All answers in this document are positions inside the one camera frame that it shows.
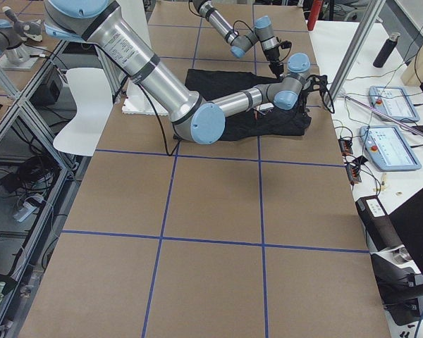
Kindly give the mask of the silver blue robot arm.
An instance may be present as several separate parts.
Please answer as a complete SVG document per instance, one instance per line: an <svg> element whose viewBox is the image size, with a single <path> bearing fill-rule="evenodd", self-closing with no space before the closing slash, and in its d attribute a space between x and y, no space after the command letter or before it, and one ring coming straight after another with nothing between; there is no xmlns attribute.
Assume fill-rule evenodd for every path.
<svg viewBox="0 0 423 338"><path fill-rule="evenodd" d="M97 45L132 83L147 90L167 110L181 139L212 144L223 134L228 116L260 104L292 109L300 92L307 88L308 55L293 54L284 67L278 54L283 43L275 37L268 16L256 20L249 34L240 35L210 1L195 1L194 7L230 45L235 57L244 56L255 44L260 44L278 82L259 84L206 102L198 92L187 89L130 27L117 1L44 2L46 31L59 39L76 38Z"/></svg>
<svg viewBox="0 0 423 338"><path fill-rule="evenodd" d="M265 15L257 19L253 28L247 25L249 32L241 35L235 26L230 25L219 13L211 1L190 1L190 3L193 4L198 16L205 18L223 37L236 58L242 58L253 46L260 43L271 72L278 80L281 79L284 65L279 49L290 48L290 42L281 41L275 36L269 16Z"/></svg>

